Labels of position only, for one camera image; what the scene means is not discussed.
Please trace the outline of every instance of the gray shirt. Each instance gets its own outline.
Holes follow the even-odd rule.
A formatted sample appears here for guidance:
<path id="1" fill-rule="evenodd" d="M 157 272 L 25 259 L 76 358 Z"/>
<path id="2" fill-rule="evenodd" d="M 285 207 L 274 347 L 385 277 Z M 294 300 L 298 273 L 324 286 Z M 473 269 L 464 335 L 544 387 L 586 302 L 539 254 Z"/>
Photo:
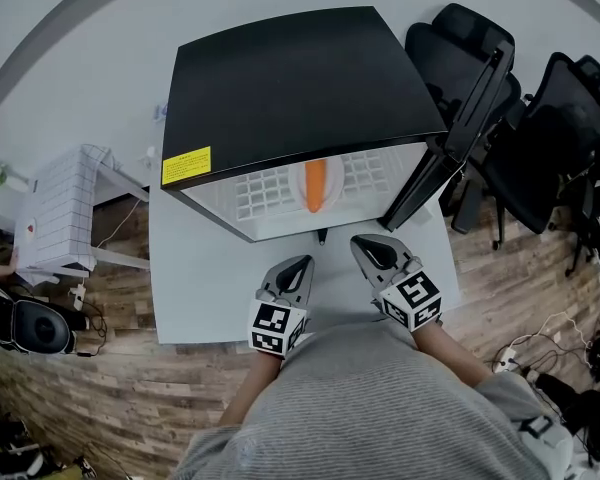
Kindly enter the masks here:
<path id="1" fill-rule="evenodd" d="M 242 426 L 191 442 L 173 478 L 546 479 L 516 422 L 543 410 L 526 382 L 472 389 L 392 320 L 299 345 Z"/>

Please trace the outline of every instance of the chair leg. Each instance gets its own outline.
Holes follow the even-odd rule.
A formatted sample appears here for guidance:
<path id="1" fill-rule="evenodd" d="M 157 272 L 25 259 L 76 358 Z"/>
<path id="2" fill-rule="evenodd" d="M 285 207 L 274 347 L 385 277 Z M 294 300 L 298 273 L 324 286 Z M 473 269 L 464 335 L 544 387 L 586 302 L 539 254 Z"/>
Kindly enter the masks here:
<path id="1" fill-rule="evenodd" d="M 498 212 L 498 240 L 493 241 L 493 250 L 497 251 L 504 243 L 504 204 L 496 197 L 496 209 Z"/>
<path id="2" fill-rule="evenodd" d="M 567 270 L 565 270 L 564 275 L 566 277 L 569 277 L 571 274 L 573 274 L 576 271 L 576 266 L 578 265 L 578 260 L 580 259 L 580 253 L 582 252 L 582 238 L 580 238 L 580 236 L 578 236 L 578 243 L 576 244 L 576 252 L 573 255 L 573 265 L 571 266 L 571 268 L 568 268 Z"/>

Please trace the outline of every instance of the mini fridge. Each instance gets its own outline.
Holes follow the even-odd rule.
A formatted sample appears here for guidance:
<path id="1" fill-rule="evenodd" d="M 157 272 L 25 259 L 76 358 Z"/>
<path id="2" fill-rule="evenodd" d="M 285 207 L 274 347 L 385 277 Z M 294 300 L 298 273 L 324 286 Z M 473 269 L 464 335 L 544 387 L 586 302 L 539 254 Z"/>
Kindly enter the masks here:
<path id="1" fill-rule="evenodd" d="M 373 7 L 310 11 L 178 49 L 162 189 L 247 241 L 377 219 L 394 230 L 460 169 L 510 66 L 497 50 L 453 130 Z M 307 208 L 305 162 L 326 159 Z"/>

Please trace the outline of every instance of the orange carrot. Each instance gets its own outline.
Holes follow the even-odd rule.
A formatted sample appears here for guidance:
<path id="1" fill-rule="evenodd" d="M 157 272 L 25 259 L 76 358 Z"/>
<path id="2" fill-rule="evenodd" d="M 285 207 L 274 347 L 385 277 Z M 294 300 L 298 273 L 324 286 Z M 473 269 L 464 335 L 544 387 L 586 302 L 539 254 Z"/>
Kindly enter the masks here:
<path id="1" fill-rule="evenodd" d="M 324 188 L 327 183 L 327 161 L 312 160 L 304 164 L 307 175 L 307 208 L 316 213 L 322 207 Z"/>

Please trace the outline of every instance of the wooden floor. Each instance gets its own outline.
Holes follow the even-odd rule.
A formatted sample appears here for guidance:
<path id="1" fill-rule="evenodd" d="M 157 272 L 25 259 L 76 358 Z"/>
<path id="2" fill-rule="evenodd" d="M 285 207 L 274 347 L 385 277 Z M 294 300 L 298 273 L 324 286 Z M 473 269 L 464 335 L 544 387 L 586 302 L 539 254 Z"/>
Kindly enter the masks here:
<path id="1" fill-rule="evenodd" d="M 108 236 L 133 203 L 97 210 L 94 241 Z M 446 314 L 445 328 L 485 361 L 561 311 L 575 319 L 589 340 L 600 328 L 600 285 L 593 264 L 583 264 L 565 279 L 573 237 L 562 232 L 537 236 L 511 220 L 506 244 L 494 252 L 493 220 L 487 205 L 472 233 L 449 232 L 463 305 Z M 147 207 L 141 204 L 107 246 L 148 257 L 147 225 Z M 245 374 L 248 349 L 244 344 L 159 345 L 148 273 L 98 266 L 86 286 L 87 301 L 104 311 L 109 326 L 100 355 L 24 356 L 0 349 L 0 400 L 61 457 L 85 454 L 100 478 L 124 478 L 106 455 L 131 475 L 165 478 L 191 436 L 220 416 Z M 68 287 L 54 287 L 48 292 L 51 300 L 70 305 Z M 91 308 L 85 311 L 95 315 Z M 545 328 L 549 336 L 558 332 L 563 348 L 582 348 L 564 316 Z M 92 333 L 81 339 L 80 347 L 94 350 L 98 342 Z M 516 359 L 529 364 L 555 348 L 549 340 L 533 338 L 517 347 Z M 576 389 L 587 389 L 591 379 L 581 357 L 581 350 L 548 356 L 538 366 L 546 370 L 557 360 L 552 373 Z"/>

